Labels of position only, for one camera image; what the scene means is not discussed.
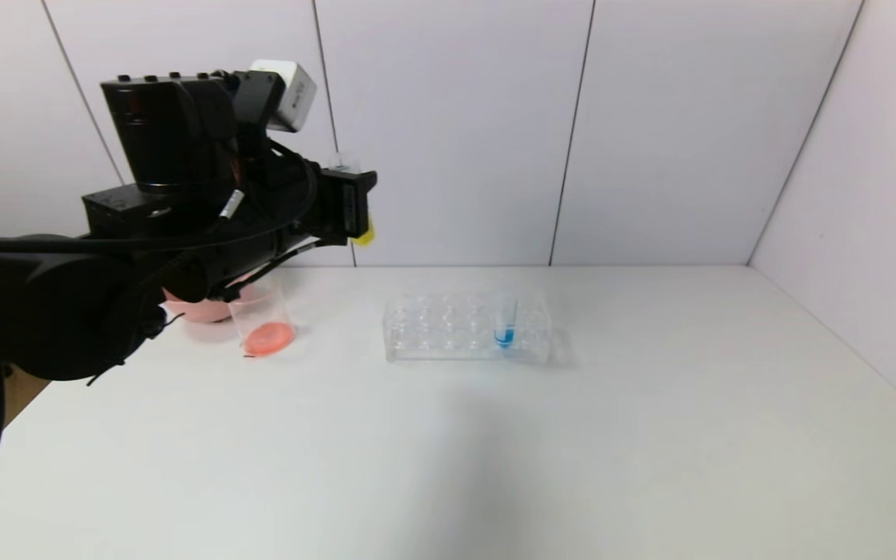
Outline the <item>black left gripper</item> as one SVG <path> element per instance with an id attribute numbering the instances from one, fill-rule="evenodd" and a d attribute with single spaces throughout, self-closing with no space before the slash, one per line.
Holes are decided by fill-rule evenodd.
<path id="1" fill-rule="evenodd" d="M 349 173 L 324 169 L 312 160 L 274 158 L 274 194 L 283 227 L 274 232 L 277 246 L 295 246 L 310 237 L 359 239 L 369 231 L 369 192 L 377 172 Z"/>

